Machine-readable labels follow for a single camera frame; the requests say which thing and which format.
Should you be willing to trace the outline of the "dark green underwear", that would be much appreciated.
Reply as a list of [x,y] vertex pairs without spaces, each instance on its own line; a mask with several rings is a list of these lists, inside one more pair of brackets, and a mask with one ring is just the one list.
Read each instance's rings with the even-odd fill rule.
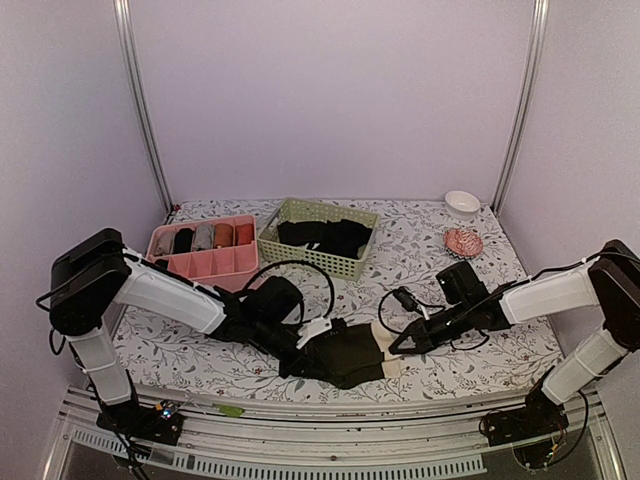
[[389,347],[396,336],[376,323],[332,329],[311,339],[303,350],[310,360],[300,376],[342,390],[399,378],[405,363]]

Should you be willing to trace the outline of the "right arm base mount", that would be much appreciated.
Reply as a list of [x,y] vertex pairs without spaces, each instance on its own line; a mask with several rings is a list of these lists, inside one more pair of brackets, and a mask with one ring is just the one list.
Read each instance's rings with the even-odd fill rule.
[[479,432],[490,446],[561,433],[569,426],[563,406],[549,399],[543,393],[542,385],[542,380],[534,385],[523,406],[491,411],[480,420]]

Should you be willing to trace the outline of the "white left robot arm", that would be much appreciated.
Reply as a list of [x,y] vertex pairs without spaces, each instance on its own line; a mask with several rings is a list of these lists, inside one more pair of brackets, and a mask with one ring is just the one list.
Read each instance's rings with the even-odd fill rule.
[[326,317],[286,323],[304,301],[283,277],[270,277],[259,287],[248,283],[237,292],[207,287],[144,259],[124,245],[119,231],[105,228],[58,257],[50,280],[36,306],[69,342],[111,419],[128,434],[141,433],[149,415],[133,400],[133,381],[104,324],[113,308],[146,311],[221,342],[248,344],[276,358],[283,377],[330,375],[316,342],[332,323]]

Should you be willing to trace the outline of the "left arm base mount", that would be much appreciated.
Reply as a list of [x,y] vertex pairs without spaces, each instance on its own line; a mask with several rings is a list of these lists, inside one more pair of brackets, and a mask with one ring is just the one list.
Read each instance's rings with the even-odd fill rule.
[[95,388],[96,400],[101,411],[97,426],[127,438],[176,446],[182,433],[184,416],[176,411],[170,411],[166,415],[167,403],[161,403],[160,409],[142,405],[128,371],[126,375],[130,393],[123,401],[106,404],[99,390]]

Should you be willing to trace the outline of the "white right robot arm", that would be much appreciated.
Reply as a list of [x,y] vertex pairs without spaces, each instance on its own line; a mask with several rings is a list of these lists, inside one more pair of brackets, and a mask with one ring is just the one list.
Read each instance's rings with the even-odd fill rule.
[[639,258],[619,240],[574,264],[543,269],[494,291],[487,290],[467,261],[442,270],[436,280],[448,308],[410,323],[391,344],[391,353],[426,354],[469,330],[502,331],[549,315],[600,309],[601,327],[528,394],[528,406],[516,421],[524,435],[539,435],[554,422],[555,406],[639,348]]

